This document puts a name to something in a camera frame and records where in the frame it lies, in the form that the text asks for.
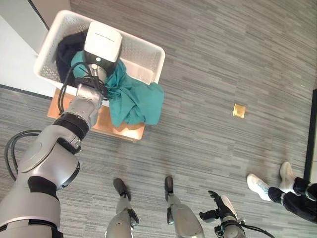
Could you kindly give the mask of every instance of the white wall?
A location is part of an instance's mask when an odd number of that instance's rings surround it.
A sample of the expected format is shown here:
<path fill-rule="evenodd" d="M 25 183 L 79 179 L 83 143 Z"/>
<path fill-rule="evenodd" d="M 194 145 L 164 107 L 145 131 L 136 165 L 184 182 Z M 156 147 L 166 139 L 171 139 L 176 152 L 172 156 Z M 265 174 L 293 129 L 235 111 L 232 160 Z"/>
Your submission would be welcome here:
<path fill-rule="evenodd" d="M 0 0 L 0 15 L 35 52 L 40 52 L 48 30 L 27 0 Z"/>
<path fill-rule="evenodd" d="M 0 84 L 52 97 L 55 87 L 35 76 L 37 53 L 0 16 Z"/>

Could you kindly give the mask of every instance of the wooden table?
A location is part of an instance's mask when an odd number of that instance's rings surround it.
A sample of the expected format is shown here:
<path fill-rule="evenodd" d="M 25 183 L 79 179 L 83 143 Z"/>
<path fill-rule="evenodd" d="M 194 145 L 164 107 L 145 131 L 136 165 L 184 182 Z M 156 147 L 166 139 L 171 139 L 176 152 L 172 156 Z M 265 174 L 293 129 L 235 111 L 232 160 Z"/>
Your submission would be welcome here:
<path fill-rule="evenodd" d="M 59 94 L 59 89 L 56 89 L 49 111 L 48 111 L 48 117 L 55 118 L 55 119 L 59 117 L 59 110 L 57 107 L 58 94 Z M 64 102 L 63 102 L 64 108 L 68 108 L 70 101 L 74 97 L 75 96 L 73 95 L 65 94 Z M 128 125 L 125 122 L 122 123 L 119 127 L 114 127 L 111 124 L 109 107 L 102 106 L 99 109 L 97 123 L 92 128 L 92 131 L 96 131 L 102 134 L 115 136 L 115 137 L 136 142 L 138 140 L 141 140 L 143 132 L 144 132 L 144 128 L 145 128 L 144 123 L 139 123 L 136 125 Z"/>

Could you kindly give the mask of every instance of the teal towel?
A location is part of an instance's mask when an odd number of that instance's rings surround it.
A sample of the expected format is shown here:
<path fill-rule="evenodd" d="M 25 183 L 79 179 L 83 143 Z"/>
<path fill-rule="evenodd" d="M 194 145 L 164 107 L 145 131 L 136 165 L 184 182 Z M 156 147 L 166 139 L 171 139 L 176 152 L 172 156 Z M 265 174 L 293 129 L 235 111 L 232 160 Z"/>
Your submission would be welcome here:
<path fill-rule="evenodd" d="M 77 52 L 71 65 L 83 62 L 83 52 Z M 79 65 L 73 73 L 76 77 L 83 77 L 86 73 Z M 119 60 L 114 73 L 107 77 L 109 107 L 111 123 L 118 127 L 122 122 L 127 124 L 157 124 L 163 106 L 164 92 L 156 83 L 147 85 L 126 73 L 124 63 Z"/>

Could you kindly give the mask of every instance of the laundry basket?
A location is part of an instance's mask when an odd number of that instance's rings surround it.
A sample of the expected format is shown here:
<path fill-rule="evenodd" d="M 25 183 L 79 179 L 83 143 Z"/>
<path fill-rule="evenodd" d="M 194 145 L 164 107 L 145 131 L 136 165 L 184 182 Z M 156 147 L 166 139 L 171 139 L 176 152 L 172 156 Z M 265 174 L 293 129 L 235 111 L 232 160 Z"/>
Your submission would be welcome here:
<path fill-rule="evenodd" d="M 94 20 L 72 11 L 60 11 L 35 62 L 34 73 L 60 89 L 62 83 L 56 67 L 57 46 L 64 37 L 88 29 L 92 21 Z M 126 32 L 115 30 L 122 35 L 120 58 L 127 68 L 127 74 L 146 84 L 158 83 L 165 58 L 164 50 Z M 67 93 L 76 95 L 76 91 L 76 88 L 67 86 Z"/>

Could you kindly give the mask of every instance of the baseboard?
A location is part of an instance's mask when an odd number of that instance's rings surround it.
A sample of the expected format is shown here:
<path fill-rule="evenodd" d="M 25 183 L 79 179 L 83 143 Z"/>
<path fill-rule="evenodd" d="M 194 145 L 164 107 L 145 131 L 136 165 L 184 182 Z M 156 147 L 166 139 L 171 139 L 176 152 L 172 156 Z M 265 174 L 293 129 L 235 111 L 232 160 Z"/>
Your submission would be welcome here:
<path fill-rule="evenodd" d="M 314 157 L 314 146 L 317 141 L 315 141 L 316 137 L 316 115 L 317 115 L 317 89 L 313 91 L 312 98 L 312 109 L 311 109 L 311 122 L 309 126 L 309 135 L 307 142 L 307 151 L 306 151 L 306 162 L 305 162 L 305 170 L 304 170 L 304 179 L 310 180 L 311 178 L 311 170 L 313 165 L 313 157 Z"/>

